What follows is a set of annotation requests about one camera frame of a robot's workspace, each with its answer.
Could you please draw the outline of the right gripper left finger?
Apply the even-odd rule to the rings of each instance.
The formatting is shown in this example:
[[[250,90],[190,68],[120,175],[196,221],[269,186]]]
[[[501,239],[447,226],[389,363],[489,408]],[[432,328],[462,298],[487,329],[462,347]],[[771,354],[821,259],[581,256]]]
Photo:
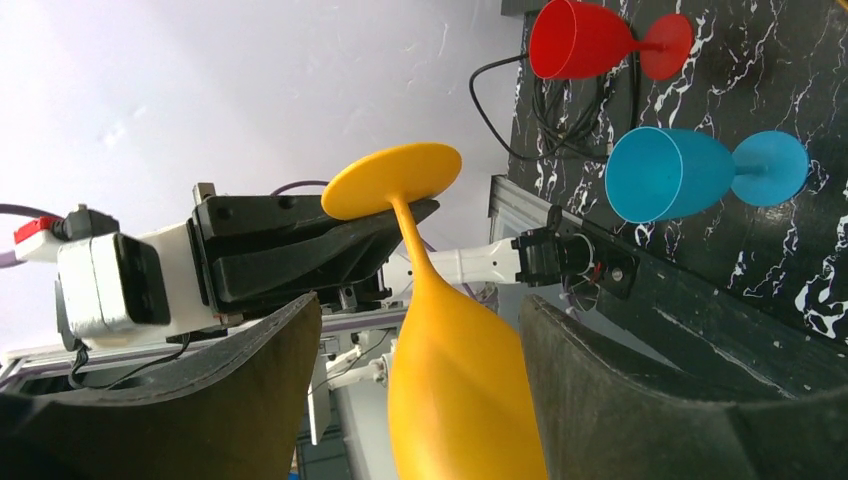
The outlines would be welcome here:
[[[110,390],[1,397],[5,479],[282,479],[321,335],[304,294]]]

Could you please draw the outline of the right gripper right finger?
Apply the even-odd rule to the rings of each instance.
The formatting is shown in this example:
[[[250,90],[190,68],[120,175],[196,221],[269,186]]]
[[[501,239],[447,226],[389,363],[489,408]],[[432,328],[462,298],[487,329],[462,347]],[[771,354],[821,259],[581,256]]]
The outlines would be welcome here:
[[[789,399],[701,379],[537,295],[519,311],[553,479],[843,479],[847,391]]]

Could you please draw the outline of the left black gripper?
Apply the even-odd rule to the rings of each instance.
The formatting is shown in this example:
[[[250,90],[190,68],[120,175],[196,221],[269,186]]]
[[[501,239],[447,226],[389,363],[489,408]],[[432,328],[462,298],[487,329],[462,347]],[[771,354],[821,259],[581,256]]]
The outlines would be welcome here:
[[[340,221],[317,195],[211,196],[187,233],[201,303],[218,314],[259,319],[308,292],[374,306],[394,292],[378,275],[402,241],[391,210]]]

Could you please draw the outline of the orange glass yellow base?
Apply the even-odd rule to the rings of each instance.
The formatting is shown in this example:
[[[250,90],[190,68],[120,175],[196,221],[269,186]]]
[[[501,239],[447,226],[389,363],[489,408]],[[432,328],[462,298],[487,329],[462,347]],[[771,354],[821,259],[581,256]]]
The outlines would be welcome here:
[[[393,211],[411,261],[411,302],[393,356],[388,427],[402,479],[544,479],[548,472],[517,331],[435,269],[411,211],[458,177],[451,146],[384,149],[325,188],[324,211],[354,220]]]

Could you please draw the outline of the blue wine glass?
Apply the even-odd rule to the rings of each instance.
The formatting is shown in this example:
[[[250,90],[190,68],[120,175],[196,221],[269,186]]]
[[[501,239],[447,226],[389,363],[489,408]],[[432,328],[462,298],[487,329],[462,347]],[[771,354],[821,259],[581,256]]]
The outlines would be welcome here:
[[[613,147],[605,193],[623,220],[650,223],[697,214],[727,193],[754,207],[771,207],[803,187],[811,159],[782,131],[762,131],[731,150],[692,130],[639,127]]]

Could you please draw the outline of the red wine glass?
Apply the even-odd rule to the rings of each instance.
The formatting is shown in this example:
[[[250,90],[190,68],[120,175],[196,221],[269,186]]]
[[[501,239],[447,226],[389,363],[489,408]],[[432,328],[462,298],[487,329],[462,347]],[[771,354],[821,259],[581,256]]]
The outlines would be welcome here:
[[[578,80],[610,72],[632,53],[651,80],[682,70],[694,30],[682,14],[660,17],[639,40],[612,10],[584,1],[551,1],[537,15],[527,46],[533,73],[545,80]]]

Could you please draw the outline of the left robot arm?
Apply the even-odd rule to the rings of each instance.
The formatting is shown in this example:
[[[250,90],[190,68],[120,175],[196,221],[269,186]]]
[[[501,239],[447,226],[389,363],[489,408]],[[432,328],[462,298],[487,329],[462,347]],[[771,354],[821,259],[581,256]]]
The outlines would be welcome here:
[[[638,258],[588,231],[553,207],[545,226],[482,247],[445,250],[429,258],[437,273],[480,302],[487,299],[471,284],[524,284],[529,288],[560,285],[571,307],[587,311],[606,291],[619,299],[629,296],[639,267]],[[388,256],[368,279],[344,285],[337,306],[328,306],[325,333],[389,329],[402,321],[412,297],[414,273],[404,252]]]

